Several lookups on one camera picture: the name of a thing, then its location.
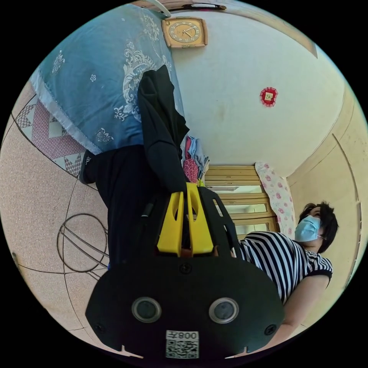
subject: pink cloth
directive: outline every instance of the pink cloth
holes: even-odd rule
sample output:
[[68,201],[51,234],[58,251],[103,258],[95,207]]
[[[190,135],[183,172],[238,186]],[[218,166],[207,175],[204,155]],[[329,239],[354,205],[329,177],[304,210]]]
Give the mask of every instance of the pink cloth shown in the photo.
[[198,181],[198,166],[195,161],[190,158],[184,161],[183,164],[184,173],[191,183],[197,183]]
[[187,137],[187,141],[185,143],[185,158],[186,159],[190,159],[190,155],[189,155],[189,148],[191,147],[191,144],[192,144],[192,140]]
[[255,169],[269,197],[272,211],[277,216],[280,232],[293,239],[296,219],[287,180],[278,176],[267,163],[256,162]]

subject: woman's arm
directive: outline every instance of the woman's arm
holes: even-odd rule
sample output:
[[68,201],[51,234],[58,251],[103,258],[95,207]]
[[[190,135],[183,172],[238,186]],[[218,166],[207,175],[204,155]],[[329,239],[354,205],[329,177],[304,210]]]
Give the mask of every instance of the woman's arm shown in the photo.
[[297,327],[307,318],[329,284],[325,275],[308,276],[296,287],[284,305],[285,319],[271,341],[263,348],[251,353],[246,350],[234,357],[258,353],[286,341]]

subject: camera lens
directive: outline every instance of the camera lens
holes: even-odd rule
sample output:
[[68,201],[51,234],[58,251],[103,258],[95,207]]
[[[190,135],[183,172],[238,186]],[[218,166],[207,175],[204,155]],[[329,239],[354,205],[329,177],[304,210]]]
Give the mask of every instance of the camera lens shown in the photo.
[[138,298],[131,306],[135,318],[141,322],[152,323],[161,316],[161,307],[158,302],[149,297]]
[[233,321],[239,313],[239,306],[235,300],[220,298],[215,300],[209,309],[210,318],[220,324]]

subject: striped shirt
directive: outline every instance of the striped shirt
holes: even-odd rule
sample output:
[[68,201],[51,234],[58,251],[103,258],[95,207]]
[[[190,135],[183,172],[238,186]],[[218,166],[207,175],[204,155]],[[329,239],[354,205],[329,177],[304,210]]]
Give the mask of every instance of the striped shirt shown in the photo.
[[332,277],[332,264],[327,258],[305,250],[281,233],[252,232],[239,244],[243,260],[254,264],[271,278],[283,304],[305,277]]

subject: qr code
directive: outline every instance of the qr code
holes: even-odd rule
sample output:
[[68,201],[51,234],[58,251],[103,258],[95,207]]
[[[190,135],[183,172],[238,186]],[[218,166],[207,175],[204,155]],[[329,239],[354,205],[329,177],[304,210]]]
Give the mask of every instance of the qr code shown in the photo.
[[193,359],[199,357],[198,340],[167,340],[166,357]]

